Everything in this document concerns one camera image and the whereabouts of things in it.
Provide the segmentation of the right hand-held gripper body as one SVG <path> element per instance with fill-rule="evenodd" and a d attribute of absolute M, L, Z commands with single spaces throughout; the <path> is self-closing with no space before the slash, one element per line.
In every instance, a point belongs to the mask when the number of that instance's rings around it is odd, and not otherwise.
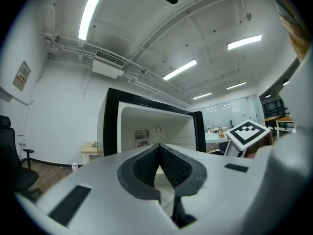
<path fill-rule="evenodd" d="M 225 156 L 254 158 L 261 147 L 273 144 L 270 129 L 251 120 L 227 130 L 225 135 L 228 139 Z"/>

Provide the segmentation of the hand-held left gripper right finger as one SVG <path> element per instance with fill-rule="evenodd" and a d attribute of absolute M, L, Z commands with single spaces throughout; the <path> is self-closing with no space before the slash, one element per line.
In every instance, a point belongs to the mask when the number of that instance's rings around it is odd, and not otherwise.
<path fill-rule="evenodd" d="M 254 159 L 159 146 L 175 192 L 166 235 L 242 235 L 255 180 Z"/>

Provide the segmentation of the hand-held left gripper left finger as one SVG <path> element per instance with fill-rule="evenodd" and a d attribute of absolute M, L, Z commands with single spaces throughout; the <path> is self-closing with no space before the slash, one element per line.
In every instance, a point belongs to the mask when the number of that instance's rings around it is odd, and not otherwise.
<path fill-rule="evenodd" d="M 65 177 L 36 202 L 46 215 L 76 187 L 90 188 L 66 228 L 80 235 L 169 235 L 178 227 L 158 200 L 141 200 L 129 194 L 117 176 L 119 166 L 148 146 L 96 159 Z"/>

